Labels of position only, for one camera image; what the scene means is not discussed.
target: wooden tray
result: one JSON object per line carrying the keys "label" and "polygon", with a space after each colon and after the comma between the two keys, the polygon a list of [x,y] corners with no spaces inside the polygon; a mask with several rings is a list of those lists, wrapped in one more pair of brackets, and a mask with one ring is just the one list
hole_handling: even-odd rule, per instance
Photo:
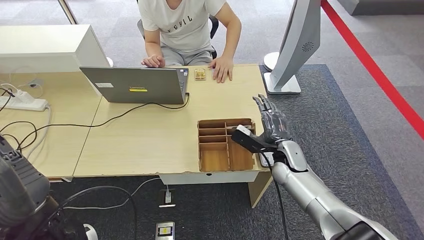
{"label": "wooden tray", "polygon": [[235,127],[244,125],[255,133],[250,118],[200,120],[197,124],[201,172],[253,169],[252,153],[231,140]]}

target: gray pants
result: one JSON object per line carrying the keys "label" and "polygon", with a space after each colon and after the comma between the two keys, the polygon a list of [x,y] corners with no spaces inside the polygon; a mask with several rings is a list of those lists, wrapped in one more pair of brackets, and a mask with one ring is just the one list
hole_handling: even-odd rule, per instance
{"label": "gray pants", "polygon": [[212,46],[204,47],[198,50],[186,52],[180,51],[169,46],[160,47],[167,67],[176,66],[204,66],[212,61]]}

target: red line on floor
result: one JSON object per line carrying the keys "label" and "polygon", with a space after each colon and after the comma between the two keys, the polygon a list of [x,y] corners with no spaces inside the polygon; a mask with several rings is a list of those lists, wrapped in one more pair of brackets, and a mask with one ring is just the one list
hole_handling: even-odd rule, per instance
{"label": "red line on floor", "polygon": [[390,82],[387,76],[379,68],[377,63],[368,54],[365,48],[361,45],[352,31],[343,22],[337,12],[326,0],[321,0],[321,7],[331,20],[332,24],[338,30],[340,35],[346,41],[347,45],[355,53],[356,57],[360,60],[362,65],[368,70],[380,88],[384,91],[391,102],[396,106],[399,112],[406,118],[406,120],[415,129],[418,135],[424,140],[424,120],[418,115],[417,112],[408,104],[404,97],[398,92],[395,86]]}

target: laptop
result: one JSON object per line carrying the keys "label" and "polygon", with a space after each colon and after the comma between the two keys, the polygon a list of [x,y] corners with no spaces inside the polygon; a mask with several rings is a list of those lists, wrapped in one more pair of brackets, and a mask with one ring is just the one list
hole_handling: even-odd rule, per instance
{"label": "laptop", "polygon": [[109,103],[183,104],[187,68],[80,67]]}

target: hand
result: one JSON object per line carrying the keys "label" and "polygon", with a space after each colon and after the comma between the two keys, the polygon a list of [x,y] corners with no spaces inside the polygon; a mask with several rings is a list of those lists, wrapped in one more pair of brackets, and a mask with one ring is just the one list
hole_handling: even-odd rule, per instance
{"label": "hand", "polygon": [[208,68],[215,68],[213,80],[216,80],[217,83],[224,83],[227,76],[230,81],[233,80],[233,66],[232,57],[221,56],[212,60]]}
{"label": "hand", "polygon": [[253,100],[259,107],[262,119],[263,134],[260,137],[268,144],[290,139],[286,115],[262,94],[254,96]]}
{"label": "hand", "polygon": [[152,55],[151,57],[143,59],[141,64],[149,68],[163,68],[165,67],[165,59],[159,55]]}

